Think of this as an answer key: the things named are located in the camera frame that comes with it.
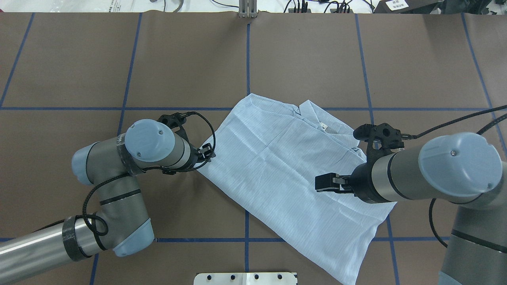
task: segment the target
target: white metal plate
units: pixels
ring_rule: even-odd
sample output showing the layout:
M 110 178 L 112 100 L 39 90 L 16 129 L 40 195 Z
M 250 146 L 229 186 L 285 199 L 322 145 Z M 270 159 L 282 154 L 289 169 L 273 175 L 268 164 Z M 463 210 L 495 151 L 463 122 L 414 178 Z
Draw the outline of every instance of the white metal plate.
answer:
M 291 272 L 199 273 L 194 285 L 298 285 L 297 276 Z

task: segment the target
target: robotic arm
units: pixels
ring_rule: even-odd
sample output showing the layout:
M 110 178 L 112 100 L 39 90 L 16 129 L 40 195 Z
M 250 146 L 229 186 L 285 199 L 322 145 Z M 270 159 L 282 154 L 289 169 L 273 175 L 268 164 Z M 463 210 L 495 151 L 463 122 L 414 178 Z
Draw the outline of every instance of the robotic arm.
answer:
M 368 143 L 367 162 L 351 175 L 317 176 L 318 192 L 353 193 L 366 203 L 440 198 L 458 204 L 439 284 L 505 284 L 507 163 L 485 138 L 458 133 L 393 153 L 416 136 L 385 123 L 363 125 L 353 135 Z
M 151 220 L 136 176 L 159 169 L 164 174 L 195 170 L 214 157 L 214 145 L 198 149 L 183 129 L 196 112 L 163 115 L 135 122 L 126 133 L 78 150 L 72 169 L 85 185 L 95 185 L 83 215 L 69 217 L 0 246 L 0 284 L 12 283 L 112 248 L 119 257 L 136 253 L 154 240 Z M 100 211 L 86 214 L 97 192 Z

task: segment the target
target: white sticker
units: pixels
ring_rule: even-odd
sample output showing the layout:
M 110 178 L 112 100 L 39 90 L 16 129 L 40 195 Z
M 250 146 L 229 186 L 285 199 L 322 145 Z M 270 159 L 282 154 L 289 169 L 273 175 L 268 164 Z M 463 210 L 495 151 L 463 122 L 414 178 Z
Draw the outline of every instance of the white sticker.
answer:
M 408 8 L 407 2 L 405 0 L 392 0 L 392 1 L 386 1 L 386 5 L 389 7 L 391 11 Z
M 328 128 L 328 126 L 323 122 L 320 123 L 320 126 L 324 129 L 324 131 Z

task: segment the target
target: white bracket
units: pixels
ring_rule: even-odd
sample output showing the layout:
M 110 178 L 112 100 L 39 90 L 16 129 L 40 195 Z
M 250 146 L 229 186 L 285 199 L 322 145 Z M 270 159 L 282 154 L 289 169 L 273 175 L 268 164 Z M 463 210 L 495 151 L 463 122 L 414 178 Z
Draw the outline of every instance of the white bracket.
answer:
M 240 18 L 257 18 L 257 0 L 239 0 Z
M 194 285 L 298 285 L 298 274 L 292 272 L 199 273 Z

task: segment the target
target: light blue cloth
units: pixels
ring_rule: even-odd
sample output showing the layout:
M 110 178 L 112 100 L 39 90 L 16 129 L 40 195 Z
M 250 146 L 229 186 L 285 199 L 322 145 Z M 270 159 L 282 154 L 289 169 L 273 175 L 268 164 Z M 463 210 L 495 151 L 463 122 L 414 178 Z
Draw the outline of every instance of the light blue cloth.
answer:
M 366 161 L 352 132 L 310 101 L 298 108 L 251 94 L 218 128 L 216 157 L 199 171 L 338 281 L 354 284 L 394 203 L 315 191 L 315 176 L 351 174 Z

